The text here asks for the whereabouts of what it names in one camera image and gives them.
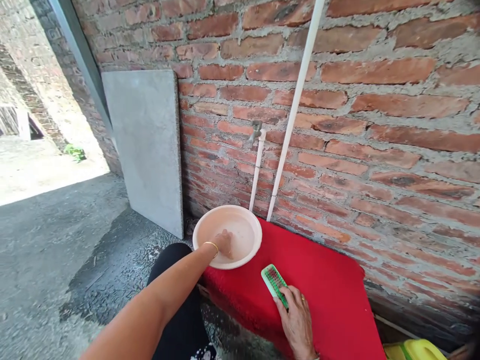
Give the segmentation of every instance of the dark pants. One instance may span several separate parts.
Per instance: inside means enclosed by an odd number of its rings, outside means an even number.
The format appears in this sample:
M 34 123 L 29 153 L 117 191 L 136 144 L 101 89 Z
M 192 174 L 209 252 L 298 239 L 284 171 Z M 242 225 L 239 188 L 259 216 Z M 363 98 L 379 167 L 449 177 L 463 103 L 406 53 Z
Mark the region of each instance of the dark pants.
M 148 284 L 161 273 L 190 254 L 192 250 L 183 243 L 167 246 L 153 264 Z M 180 309 L 165 326 L 153 355 L 154 360 L 190 360 L 195 353 L 210 342 L 200 312 L 200 292 L 195 286 Z

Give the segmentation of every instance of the green brush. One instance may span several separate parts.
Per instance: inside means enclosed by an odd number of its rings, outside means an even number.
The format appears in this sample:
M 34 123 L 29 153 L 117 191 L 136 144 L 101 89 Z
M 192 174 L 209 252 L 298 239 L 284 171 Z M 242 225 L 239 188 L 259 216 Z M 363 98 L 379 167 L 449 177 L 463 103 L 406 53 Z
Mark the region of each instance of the green brush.
M 270 294 L 273 298 L 279 298 L 285 307 L 288 310 L 289 303 L 285 296 L 280 292 L 281 287 L 287 287 L 287 283 L 280 276 L 279 271 L 275 265 L 270 264 L 261 271 L 261 278 L 265 282 L 266 287 L 270 290 Z

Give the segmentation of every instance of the weeds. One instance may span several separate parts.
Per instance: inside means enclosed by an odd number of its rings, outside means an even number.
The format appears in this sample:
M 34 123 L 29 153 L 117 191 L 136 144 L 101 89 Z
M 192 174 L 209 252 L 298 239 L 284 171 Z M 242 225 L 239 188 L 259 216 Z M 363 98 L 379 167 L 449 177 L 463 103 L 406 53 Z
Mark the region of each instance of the weeds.
M 65 146 L 65 149 L 63 149 L 63 152 L 67 155 L 72 156 L 77 163 L 87 158 L 85 156 L 85 151 L 81 147 L 78 147 L 72 144 L 68 144 L 67 146 Z

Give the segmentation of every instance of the forearm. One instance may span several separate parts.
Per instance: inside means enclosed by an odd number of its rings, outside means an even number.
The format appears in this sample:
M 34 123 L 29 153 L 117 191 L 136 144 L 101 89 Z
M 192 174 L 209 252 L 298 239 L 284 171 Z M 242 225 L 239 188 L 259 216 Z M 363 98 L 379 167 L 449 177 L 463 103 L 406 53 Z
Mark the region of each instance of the forearm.
M 150 360 L 163 329 L 216 253 L 204 244 L 163 272 L 115 316 L 81 359 Z
M 203 244 L 199 249 L 175 263 L 147 287 L 161 304 L 163 327 L 184 303 L 216 254 L 217 249 L 213 245 Z

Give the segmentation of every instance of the gold bangle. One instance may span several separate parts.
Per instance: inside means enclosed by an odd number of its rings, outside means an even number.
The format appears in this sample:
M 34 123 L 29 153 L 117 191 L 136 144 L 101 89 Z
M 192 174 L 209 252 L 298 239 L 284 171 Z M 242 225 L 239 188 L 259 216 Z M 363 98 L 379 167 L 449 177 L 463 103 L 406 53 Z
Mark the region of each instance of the gold bangle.
M 214 242 L 211 242 L 211 241 L 205 241 L 204 244 L 212 244 L 212 245 L 215 247 L 215 249 L 216 249 L 216 254 L 215 254 L 215 256 L 213 257 L 213 258 L 215 259 L 215 258 L 217 257 L 217 255 L 219 254 L 219 252 L 220 252 L 219 247 L 217 246 L 217 244 L 214 243 Z

